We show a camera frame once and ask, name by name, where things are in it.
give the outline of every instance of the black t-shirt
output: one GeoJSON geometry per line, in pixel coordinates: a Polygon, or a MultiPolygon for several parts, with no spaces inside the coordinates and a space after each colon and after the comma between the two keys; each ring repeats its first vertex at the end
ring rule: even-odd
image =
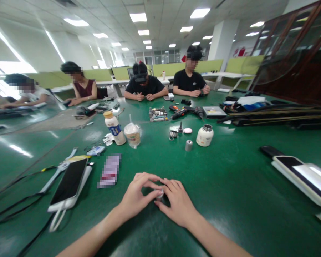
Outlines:
{"type": "Polygon", "coordinates": [[[164,85],[158,80],[158,78],[149,75],[149,83],[146,86],[141,86],[136,83],[135,79],[131,79],[126,91],[133,94],[133,93],[140,93],[142,92],[143,95],[148,94],[156,94],[161,92],[164,88],[164,85]]]}
{"type": "Polygon", "coordinates": [[[175,74],[174,86],[184,91],[200,90],[206,85],[200,73],[193,72],[192,77],[188,77],[185,70],[178,71],[175,74]]]}

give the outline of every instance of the white bottle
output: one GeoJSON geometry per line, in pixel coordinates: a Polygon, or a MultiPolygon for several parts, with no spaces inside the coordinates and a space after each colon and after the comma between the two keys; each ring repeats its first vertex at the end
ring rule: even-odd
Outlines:
{"type": "Polygon", "coordinates": [[[212,126],[209,124],[205,124],[202,128],[199,129],[197,133],[196,143],[200,146],[209,146],[212,138],[214,136],[214,131],[212,130],[212,126]]]}
{"type": "Polygon", "coordinates": [[[106,126],[112,133],[115,143],[117,145],[123,145],[124,143],[126,143],[126,138],[123,131],[121,130],[118,119],[113,115],[111,111],[104,112],[103,115],[105,117],[106,126]]]}

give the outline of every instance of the hand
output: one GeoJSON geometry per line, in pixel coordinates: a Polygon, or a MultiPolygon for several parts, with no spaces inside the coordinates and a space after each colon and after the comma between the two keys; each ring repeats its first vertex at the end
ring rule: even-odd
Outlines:
{"type": "Polygon", "coordinates": [[[161,186],[152,182],[160,179],[160,177],[146,172],[137,173],[134,176],[134,179],[130,183],[121,203],[117,206],[117,209],[121,214],[120,218],[122,218],[124,222],[140,213],[141,210],[149,204],[149,202],[162,193],[160,191],[162,189],[161,186]],[[150,187],[158,190],[152,191],[148,195],[144,196],[141,192],[143,187],[150,187]]]}
{"type": "Polygon", "coordinates": [[[139,102],[143,101],[144,98],[145,98],[145,96],[143,95],[143,93],[138,93],[138,94],[137,94],[137,100],[138,100],[139,102]]]}
{"type": "Polygon", "coordinates": [[[78,105],[80,103],[82,103],[82,101],[80,99],[72,99],[71,103],[69,104],[69,106],[78,105]]]}
{"type": "Polygon", "coordinates": [[[187,228],[199,213],[180,181],[165,178],[161,179],[161,182],[165,184],[162,188],[169,198],[171,207],[167,207],[160,201],[155,201],[155,205],[177,225],[187,228]]]}
{"type": "Polygon", "coordinates": [[[10,108],[10,107],[16,107],[15,104],[4,104],[4,105],[0,105],[1,109],[6,109],[6,108],[10,108]]]}
{"type": "Polygon", "coordinates": [[[201,90],[194,90],[189,94],[191,97],[198,97],[199,95],[201,95],[201,90]]]}
{"type": "Polygon", "coordinates": [[[148,94],[148,95],[146,95],[146,99],[149,100],[149,101],[152,101],[152,100],[154,100],[154,95],[153,94],[148,94]]]}
{"type": "Polygon", "coordinates": [[[204,93],[205,95],[208,95],[209,92],[210,92],[210,86],[205,85],[205,86],[203,87],[202,91],[203,91],[203,93],[204,93]]]}

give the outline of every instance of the person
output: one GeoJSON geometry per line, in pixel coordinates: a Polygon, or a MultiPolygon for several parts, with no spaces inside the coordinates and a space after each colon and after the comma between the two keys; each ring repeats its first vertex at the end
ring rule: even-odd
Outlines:
{"type": "Polygon", "coordinates": [[[178,71],[174,77],[174,94],[190,97],[198,97],[202,93],[209,94],[210,87],[200,73],[194,72],[197,63],[202,58],[201,51],[200,45],[190,46],[187,49],[185,69],[178,71]]]}
{"type": "Polygon", "coordinates": [[[125,90],[125,98],[138,101],[143,101],[146,98],[152,101],[169,93],[168,89],[164,87],[158,78],[147,73],[145,63],[135,63],[133,65],[133,74],[134,78],[130,80],[125,90]]]}
{"type": "Polygon", "coordinates": [[[21,98],[13,103],[1,105],[0,107],[3,109],[20,106],[34,106],[41,103],[56,103],[56,99],[51,92],[39,87],[37,82],[23,74],[9,74],[4,79],[4,82],[10,86],[17,87],[21,91],[19,94],[21,98]]]}
{"type": "Polygon", "coordinates": [[[169,198],[171,207],[167,207],[160,201],[155,201],[155,205],[177,225],[186,228],[192,233],[213,257],[251,256],[200,215],[180,181],[168,180],[166,178],[161,179],[156,175],[146,172],[135,175],[121,202],[100,223],[57,256],[94,256],[107,238],[127,220],[141,212],[149,202],[160,195],[162,193],[161,189],[163,189],[169,198]],[[160,181],[164,185],[156,185],[153,183],[155,181],[160,181]],[[150,187],[154,191],[143,196],[141,192],[143,187],[150,187]]]}
{"type": "Polygon", "coordinates": [[[103,99],[104,96],[97,90],[96,82],[85,78],[82,68],[76,63],[68,61],[61,65],[61,71],[69,75],[72,80],[72,87],[75,91],[76,98],[69,98],[67,101],[71,101],[69,106],[81,104],[85,101],[94,99],[103,99]]]}

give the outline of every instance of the wooden cabinet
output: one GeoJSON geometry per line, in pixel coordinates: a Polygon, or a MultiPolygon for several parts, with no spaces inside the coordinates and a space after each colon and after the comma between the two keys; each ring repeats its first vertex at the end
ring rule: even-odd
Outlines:
{"type": "Polygon", "coordinates": [[[321,1],[266,22],[252,53],[259,54],[254,91],[321,105],[321,1]]]}

